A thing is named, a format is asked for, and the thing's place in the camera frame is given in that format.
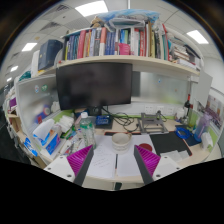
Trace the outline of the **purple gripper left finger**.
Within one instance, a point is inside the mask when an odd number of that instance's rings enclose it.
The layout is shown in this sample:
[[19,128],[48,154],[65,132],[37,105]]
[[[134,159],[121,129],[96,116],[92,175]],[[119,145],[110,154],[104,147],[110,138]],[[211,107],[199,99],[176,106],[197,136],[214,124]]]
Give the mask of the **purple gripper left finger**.
[[93,146],[87,146],[67,157],[67,161],[75,174],[74,183],[81,186],[86,177],[93,157]]

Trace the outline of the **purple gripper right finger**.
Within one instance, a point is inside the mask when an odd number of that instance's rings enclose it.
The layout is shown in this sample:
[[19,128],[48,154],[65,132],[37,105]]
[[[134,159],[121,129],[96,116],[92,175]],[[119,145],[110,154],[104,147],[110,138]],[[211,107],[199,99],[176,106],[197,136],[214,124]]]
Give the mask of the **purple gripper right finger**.
[[134,146],[134,157],[137,161],[144,184],[152,183],[153,174],[159,164],[160,157],[138,145]]

